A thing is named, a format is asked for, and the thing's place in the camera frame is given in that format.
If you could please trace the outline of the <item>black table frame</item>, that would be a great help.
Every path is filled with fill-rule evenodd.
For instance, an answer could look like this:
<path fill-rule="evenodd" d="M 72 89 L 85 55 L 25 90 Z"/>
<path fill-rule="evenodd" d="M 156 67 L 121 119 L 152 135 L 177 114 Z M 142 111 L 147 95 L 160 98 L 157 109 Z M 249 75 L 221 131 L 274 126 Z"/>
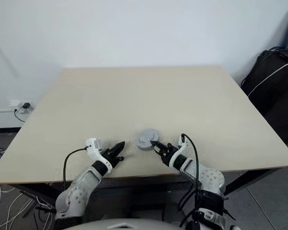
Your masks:
<path fill-rule="evenodd" d="M 249 170 L 239 176 L 237 179 L 226 185 L 225 195 L 246 188 L 261 179 L 276 172 L 280 168 Z M 179 175 L 163 175 L 150 177 L 130 177 L 119 179 L 103 179 L 98 185 L 95 192 L 102 196 L 119 196 L 122 194 L 147 194 L 158 192 L 170 192 L 177 190 L 185 190 L 191 182 Z M 55 201 L 59 194 L 63 191 L 63 183 L 57 182 L 49 185 L 47 183 L 31 183 L 31 184 L 11 184 L 12 187 L 19 189 L 31 196 L 37 196 L 51 205 L 55 205 Z"/>

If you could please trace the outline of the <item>large black bag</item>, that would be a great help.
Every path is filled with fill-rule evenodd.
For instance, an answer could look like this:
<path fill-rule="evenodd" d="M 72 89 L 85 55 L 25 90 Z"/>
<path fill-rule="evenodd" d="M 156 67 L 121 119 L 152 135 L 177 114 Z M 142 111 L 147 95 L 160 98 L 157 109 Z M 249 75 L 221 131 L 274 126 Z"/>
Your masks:
<path fill-rule="evenodd" d="M 288 57 L 279 51 L 263 51 L 241 89 L 288 145 Z"/>

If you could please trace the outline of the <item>black thin floor stand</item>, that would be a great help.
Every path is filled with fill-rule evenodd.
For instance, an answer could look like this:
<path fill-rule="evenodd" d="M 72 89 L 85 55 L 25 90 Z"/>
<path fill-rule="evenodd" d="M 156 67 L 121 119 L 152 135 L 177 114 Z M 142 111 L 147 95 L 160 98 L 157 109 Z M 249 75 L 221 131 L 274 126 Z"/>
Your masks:
<path fill-rule="evenodd" d="M 41 201 L 39 200 L 37 196 L 31 195 L 22 190 L 20 190 L 20 193 L 30 198 L 29 202 L 33 201 L 33 204 L 31 204 L 29 208 L 25 209 L 25 213 L 23 214 L 22 218 L 27 217 L 33 209 L 36 209 L 38 211 L 43 211 L 44 213 L 55 213 L 54 207 L 48 204 L 46 201 Z"/>

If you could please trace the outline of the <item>white wall socket strip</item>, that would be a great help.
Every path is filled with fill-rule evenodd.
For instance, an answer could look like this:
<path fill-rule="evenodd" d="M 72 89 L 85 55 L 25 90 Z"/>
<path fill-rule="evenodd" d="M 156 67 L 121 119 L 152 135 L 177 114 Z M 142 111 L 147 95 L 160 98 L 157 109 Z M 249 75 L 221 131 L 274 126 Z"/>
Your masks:
<path fill-rule="evenodd" d="M 23 109 L 23 108 L 22 108 L 22 105 L 23 105 L 24 103 L 30 103 L 30 104 L 31 104 L 30 108 L 28 108 L 28 109 Z M 20 102 L 20 103 L 17 105 L 16 110 L 17 110 L 19 113 L 21 113 L 21 114 L 29 114 L 29 113 L 31 113 L 31 112 L 34 111 L 35 107 L 36 107 L 36 106 L 35 106 L 32 102 Z"/>

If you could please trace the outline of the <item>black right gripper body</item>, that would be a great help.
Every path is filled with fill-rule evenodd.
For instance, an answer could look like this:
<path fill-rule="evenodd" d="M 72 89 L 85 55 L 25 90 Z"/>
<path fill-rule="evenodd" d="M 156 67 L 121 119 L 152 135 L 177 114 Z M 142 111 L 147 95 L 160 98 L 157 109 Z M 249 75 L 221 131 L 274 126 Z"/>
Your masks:
<path fill-rule="evenodd" d="M 173 157 L 173 155 L 178 151 L 178 148 L 176 148 L 170 143 L 166 145 L 160 143 L 159 148 L 160 148 L 159 155 L 161 157 L 162 162 L 166 166 L 169 166 L 170 160 Z"/>

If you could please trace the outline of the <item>grey robot torso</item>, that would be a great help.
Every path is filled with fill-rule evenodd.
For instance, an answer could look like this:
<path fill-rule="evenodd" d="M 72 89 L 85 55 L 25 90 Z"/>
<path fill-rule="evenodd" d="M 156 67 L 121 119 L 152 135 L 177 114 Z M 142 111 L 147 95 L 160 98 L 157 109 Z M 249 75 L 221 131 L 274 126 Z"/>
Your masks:
<path fill-rule="evenodd" d="M 150 219 L 104 219 L 84 223 L 74 230 L 183 230 L 175 225 Z"/>

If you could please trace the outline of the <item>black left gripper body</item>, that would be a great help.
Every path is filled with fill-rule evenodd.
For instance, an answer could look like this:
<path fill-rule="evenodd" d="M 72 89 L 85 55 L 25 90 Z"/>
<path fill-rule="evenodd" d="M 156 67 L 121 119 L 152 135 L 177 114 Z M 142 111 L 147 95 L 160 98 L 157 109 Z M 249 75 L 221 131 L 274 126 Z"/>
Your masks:
<path fill-rule="evenodd" d="M 116 167 L 118 164 L 118 153 L 115 148 L 106 149 L 101 152 L 101 155 L 108 160 L 112 167 Z"/>

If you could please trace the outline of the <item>finned grey motor end cap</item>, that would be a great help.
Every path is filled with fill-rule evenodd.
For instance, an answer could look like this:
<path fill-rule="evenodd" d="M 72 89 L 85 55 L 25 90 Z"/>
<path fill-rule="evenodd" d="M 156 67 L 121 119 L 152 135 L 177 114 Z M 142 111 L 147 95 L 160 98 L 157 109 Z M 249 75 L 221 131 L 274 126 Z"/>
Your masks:
<path fill-rule="evenodd" d="M 145 129 L 139 136 L 139 141 L 142 145 L 150 144 L 151 141 L 158 141 L 159 132 L 155 129 Z"/>

